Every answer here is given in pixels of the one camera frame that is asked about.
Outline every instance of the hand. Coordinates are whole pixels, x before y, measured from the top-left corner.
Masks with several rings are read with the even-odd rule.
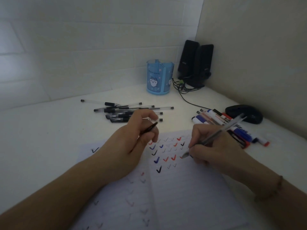
[[[196,163],[209,162],[221,173],[239,182],[246,180],[246,177],[248,177],[246,174],[263,169],[264,166],[241,149],[239,144],[227,132],[223,132],[208,147],[197,144],[199,140],[205,139],[220,128],[221,126],[216,125],[194,125],[189,152]]]
[[[137,166],[148,142],[150,140],[157,142],[159,135],[157,127],[140,136],[141,131],[152,125],[152,122],[149,120],[143,120],[143,118],[147,117],[154,120],[158,119],[158,116],[152,110],[136,110],[127,125],[118,129],[90,157],[101,162],[102,179],[105,184],[117,181],[128,175]]]

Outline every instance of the wall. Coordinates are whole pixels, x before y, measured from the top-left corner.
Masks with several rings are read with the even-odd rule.
[[[147,60],[179,62],[202,3],[0,0],[0,110],[145,84]]]
[[[307,0],[205,0],[196,41],[207,85],[307,138]]]

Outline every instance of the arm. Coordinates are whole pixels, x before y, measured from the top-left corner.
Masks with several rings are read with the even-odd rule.
[[[266,198],[277,190],[280,176],[248,155],[227,133],[216,139],[212,147],[197,144],[202,137],[205,138],[219,128],[215,125],[194,125],[189,148],[195,162],[209,162],[223,174],[246,185],[257,197],[265,198],[259,201],[259,205],[280,228],[307,229],[307,195],[304,192],[283,180],[278,194]]]
[[[0,229],[67,229],[88,199],[104,185],[129,174],[147,143],[158,139],[158,129],[140,135],[158,119],[151,110],[135,111],[91,157],[44,186],[0,216]]]

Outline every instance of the bracelet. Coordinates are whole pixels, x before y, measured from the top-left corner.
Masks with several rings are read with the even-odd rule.
[[[278,195],[278,191],[280,191],[282,189],[282,181],[284,180],[284,178],[282,176],[279,176],[279,181],[277,183],[277,187],[276,190],[274,190],[272,193],[270,193],[268,196],[266,197],[258,197],[256,196],[254,201],[255,202],[259,202],[259,201],[265,201],[268,200],[276,195]]]

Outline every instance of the black cable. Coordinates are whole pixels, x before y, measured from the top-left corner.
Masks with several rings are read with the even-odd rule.
[[[197,91],[197,90],[200,90],[200,88],[187,88],[185,86],[186,82],[183,82],[183,83],[180,83],[180,81],[174,81],[174,78],[172,78],[172,81],[173,81],[173,86],[174,88],[178,91],[178,93],[180,94],[180,96],[182,97],[182,99],[184,101],[186,101],[188,104],[191,104],[193,106],[198,106],[198,107],[201,107],[201,108],[204,108],[204,109],[210,109],[210,108],[207,108],[207,107],[203,107],[203,106],[199,106],[199,105],[196,105],[196,104],[193,104],[193,103],[190,103],[188,102],[187,100],[185,100],[182,96],[182,94],[186,94],[186,93],[189,93],[189,92],[192,92],[192,91]]]

